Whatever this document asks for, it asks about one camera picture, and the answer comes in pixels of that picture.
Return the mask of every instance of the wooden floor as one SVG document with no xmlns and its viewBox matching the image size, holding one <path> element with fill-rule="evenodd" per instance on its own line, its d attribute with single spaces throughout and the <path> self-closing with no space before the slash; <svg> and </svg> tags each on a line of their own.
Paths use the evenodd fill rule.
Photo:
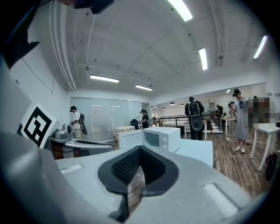
<svg viewBox="0 0 280 224">
<path fill-rule="evenodd" d="M 235 151 L 237 142 L 234 142 L 236 139 L 231 136 L 233 135 L 229 132 L 228 137 L 231 140 L 229 141 L 225 138 L 224 134 L 207 135 L 207 140 L 213 142 L 213 168 L 238 183 L 252 198 L 256 198 L 260 193 L 270 189 L 269 183 L 265 180 L 266 164 L 263 166 L 262 171 L 258 171 L 266 148 L 267 135 L 258 132 L 257 140 L 263 143 L 257 143 L 253 159 L 250 159 L 253 142 L 248 141 L 248 144 L 245 146 L 245 154 L 241 154 L 241 150 Z M 249 130 L 248 140 L 254 140 L 253 129 Z M 118 149 L 117 142 L 114 145 L 115 149 Z M 280 148 L 278 136 L 276 137 L 275 146 Z M 274 153 L 278 153 L 279 149 L 277 148 L 273 148 Z M 133 212 L 140 202 L 140 192 L 144 186 L 145 176 L 140 167 L 128 186 L 130 212 Z"/>
</svg>

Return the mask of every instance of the white wall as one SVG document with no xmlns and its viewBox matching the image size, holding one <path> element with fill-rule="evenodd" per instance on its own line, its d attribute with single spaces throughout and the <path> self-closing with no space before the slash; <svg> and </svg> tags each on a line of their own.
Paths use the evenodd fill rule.
<svg viewBox="0 0 280 224">
<path fill-rule="evenodd" d="M 275 58 L 268 68 L 269 80 L 266 84 L 266 93 L 270 102 L 275 104 L 276 112 L 280 112 L 280 64 Z"/>
<path fill-rule="evenodd" d="M 253 86 L 243 86 L 240 87 L 239 90 L 242 94 L 243 97 L 246 98 L 250 98 L 251 100 L 253 99 L 253 97 L 256 95 L 257 97 L 267 97 L 266 94 L 266 88 L 265 88 L 266 84 L 262 83 L 262 84 L 256 84 Z M 213 94 L 213 93 L 205 93 L 202 95 L 194 95 L 193 97 L 196 100 L 201 101 L 201 103 L 204 105 L 204 107 L 208 106 L 208 100 L 210 100 L 210 103 L 214 103 L 215 105 L 215 110 L 217 109 L 217 105 L 220 105 L 224 108 L 224 112 L 226 112 L 228 114 L 228 102 L 231 101 L 236 101 L 235 97 L 232 97 L 232 92 L 229 92 L 229 94 L 222 94 L 219 96 L 217 94 Z M 180 103 L 184 103 L 186 104 L 188 102 L 188 99 L 182 99 L 180 101 L 175 101 L 176 105 L 174 105 L 174 107 L 172 108 L 166 108 L 165 110 L 158 110 L 158 111 L 152 111 L 155 112 L 157 114 L 157 117 L 160 118 L 162 116 L 176 116 L 176 115 L 184 115 L 185 114 L 185 107 L 184 106 L 179 106 Z"/>
<path fill-rule="evenodd" d="M 69 123 L 69 104 L 67 104 L 66 92 L 60 85 L 61 80 L 66 82 L 59 70 L 50 43 L 47 6 L 38 9 L 30 25 L 28 42 L 32 41 L 40 41 L 40 43 L 14 64 L 10 75 L 19 82 L 20 89 L 32 103 L 40 103 L 56 119 Z"/>
<path fill-rule="evenodd" d="M 203 93 L 230 89 L 236 86 L 266 83 L 268 75 L 257 64 L 235 63 L 234 67 L 210 67 L 203 71 L 201 65 L 173 74 L 164 79 L 160 90 L 154 92 L 151 105 Z"/>
<path fill-rule="evenodd" d="M 71 97 L 85 97 L 85 98 L 103 98 L 103 99 L 115 99 L 115 100 L 129 100 L 138 102 L 150 102 L 150 98 L 147 96 L 130 94 L 124 92 L 114 92 L 109 90 L 94 90 L 94 89 L 79 89 L 77 91 L 67 92 L 67 96 Z"/>
<path fill-rule="evenodd" d="M 69 123 L 66 92 L 48 70 L 40 70 L 34 67 L 32 60 L 26 64 L 21 59 L 11 68 L 10 74 L 13 79 L 19 82 L 19 87 L 32 103 L 40 103 L 56 119 L 63 123 Z"/>
</svg>

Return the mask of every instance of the white panel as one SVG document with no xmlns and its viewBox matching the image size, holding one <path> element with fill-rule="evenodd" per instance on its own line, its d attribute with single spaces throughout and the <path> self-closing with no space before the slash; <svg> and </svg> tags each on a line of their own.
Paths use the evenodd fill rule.
<svg viewBox="0 0 280 224">
<path fill-rule="evenodd" d="M 129 108 L 129 120 L 136 119 L 137 121 L 142 120 L 142 114 L 139 113 L 139 117 L 136 117 L 135 111 L 141 111 L 142 105 L 141 102 L 128 101 Z"/>
<path fill-rule="evenodd" d="M 229 218 L 238 212 L 238 208 L 214 184 L 207 184 L 203 189 L 225 218 Z"/>
<path fill-rule="evenodd" d="M 113 132 L 116 136 L 116 128 L 129 126 L 130 119 L 128 115 L 128 101 L 112 100 Z"/>
<path fill-rule="evenodd" d="M 143 129 L 118 133 L 119 148 L 143 145 Z"/>
<path fill-rule="evenodd" d="M 92 99 L 91 115 L 95 142 L 114 140 L 110 99 Z"/>
</svg>

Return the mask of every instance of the glass door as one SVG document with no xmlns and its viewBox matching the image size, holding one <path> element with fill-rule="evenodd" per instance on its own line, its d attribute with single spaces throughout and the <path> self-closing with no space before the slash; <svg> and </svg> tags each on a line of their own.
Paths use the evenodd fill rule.
<svg viewBox="0 0 280 224">
<path fill-rule="evenodd" d="M 91 99 L 91 119 L 95 142 L 114 140 L 110 99 Z"/>
</svg>

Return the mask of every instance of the chair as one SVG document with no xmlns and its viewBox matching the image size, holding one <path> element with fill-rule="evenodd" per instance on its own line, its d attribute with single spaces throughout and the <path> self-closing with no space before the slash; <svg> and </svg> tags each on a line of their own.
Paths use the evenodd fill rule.
<svg viewBox="0 0 280 224">
<path fill-rule="evenodd" d="M 131 124 L 132 126 L 135 127 L 135 130 L 138 130 L 138 129 L 139 129 L 139 127 L 138 127 L 138 121 L 137 121 L 136 119 L 132 119 L 132 121 L 130 122 L 130 124 Z"/>
</svg>

